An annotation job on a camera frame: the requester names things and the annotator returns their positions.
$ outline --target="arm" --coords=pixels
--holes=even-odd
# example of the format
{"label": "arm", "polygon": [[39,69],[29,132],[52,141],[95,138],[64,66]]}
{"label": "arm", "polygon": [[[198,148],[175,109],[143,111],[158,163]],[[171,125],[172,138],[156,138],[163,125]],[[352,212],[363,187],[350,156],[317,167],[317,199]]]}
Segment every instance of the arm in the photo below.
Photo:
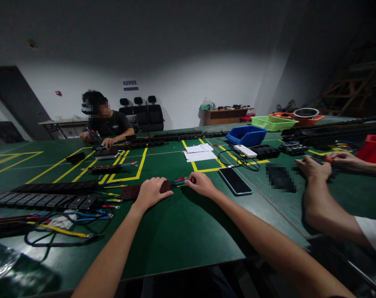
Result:
{"label": "arm", "polygon": [[83,141],[86,141],[86,142],[93,142],[94,140],[91,138],[89,132],[85,131],[85,132],[81,132],[79,134],[79,137],[83,140]]}
{"label": "arm", "polygon": [[185,184],[219,205],[264,260],[289,280],[301,296],[354,297],[300,246],[218,191],[205,174],[192,173]]}
{"label": "arm", "polygon": [[331,165],[320,165],[308,155],[304,156],[304,160],[296,162],[308,178],[304,194],[307,223],[326,235],[371,247],[355,217],[347,213],[328,190],[326,181],[331,174]]}
{"label": "arm", "polygon": [[333,158],[333,163],[337,166],[353,171],[376,174],[376,163],[361,160],[349,152],[333,152],[327,154],[327,157]]}
{"label": "arm", "polygon": [[91,264],[77,286],[72,298],[112,298],[119,285],[131,243],[144,213],[160,200],[173,195],[159,193],[166,178],[146,180],[126,218]]}
{"label": "arm", "polygon": [[110,148],[113,146],[113,144],[124,141],[127,136],[134,135],[134,134],[135,134],[134,128],[130,127],[130,128],[127,128],[127,130],[124,133],[122,133],[121,135],[118,135],[117,137],[104,139],[101,145],[105,146],[105,148]]}

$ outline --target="white t-shirt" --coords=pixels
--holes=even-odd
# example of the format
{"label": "white t-shirt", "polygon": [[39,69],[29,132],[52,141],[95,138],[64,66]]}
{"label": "white t-shirt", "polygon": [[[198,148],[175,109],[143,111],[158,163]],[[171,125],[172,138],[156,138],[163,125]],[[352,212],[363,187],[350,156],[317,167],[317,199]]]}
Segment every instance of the white t-shirt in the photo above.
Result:
{"label": "white t-shirt", "polygon": [[360,226],[364,236],[370,242],[376,251],[376,219],[368,219],[365,217],[355,216],[355,219]]}

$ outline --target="red plastic bin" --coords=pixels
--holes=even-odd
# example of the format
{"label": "red plastic bin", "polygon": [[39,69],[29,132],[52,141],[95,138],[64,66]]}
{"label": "red plastic bin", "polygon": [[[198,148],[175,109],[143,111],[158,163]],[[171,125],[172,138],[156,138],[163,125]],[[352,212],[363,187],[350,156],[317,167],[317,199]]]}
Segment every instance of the red plastic bin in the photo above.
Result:
{"label": "red plastic bin", "polygon": [[376,135],[368,135],[366,145],[359,151],[356,157],[371,163],[376,163]]}
{"label": "red plastic bin", "polygon": [[315,119],[305,119],[305,118],[298,118],[298,117],[296,117],[294,115],[294,113],[282,113],[282,112],[269,114],[268,116],[279,117],[279,118],[284,118],[284,119],[290,119],[290,120],[299,121],[294,126],[311,126],[311,125],[315,125],[317,121],[319,121],[321,118],[324,118],[324,115],[316,115]]}

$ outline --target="blue plastic bin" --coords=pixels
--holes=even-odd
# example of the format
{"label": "blue plastic bin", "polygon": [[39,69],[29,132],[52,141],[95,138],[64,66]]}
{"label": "blue plastic bin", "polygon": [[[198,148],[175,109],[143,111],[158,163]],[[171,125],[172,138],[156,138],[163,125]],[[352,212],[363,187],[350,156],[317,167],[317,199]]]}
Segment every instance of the blue plastic bin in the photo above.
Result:
{"label": "blue plastic bin", "polygon": [[235,127],[226,135],[226,138],[235,145],[256,146],[262,143],[268,131],[256,126]]}

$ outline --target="doorway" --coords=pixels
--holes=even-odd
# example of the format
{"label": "doorway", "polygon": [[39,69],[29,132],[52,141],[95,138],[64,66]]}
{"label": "doorway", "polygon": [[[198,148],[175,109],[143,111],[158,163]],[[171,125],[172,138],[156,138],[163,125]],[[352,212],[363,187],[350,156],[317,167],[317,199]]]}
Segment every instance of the doorway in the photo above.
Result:
{"label": "doorway", "polygon": [[38,124],[50,117],[17,66],[0,67],[0,101],[33,140],[51,139]]}

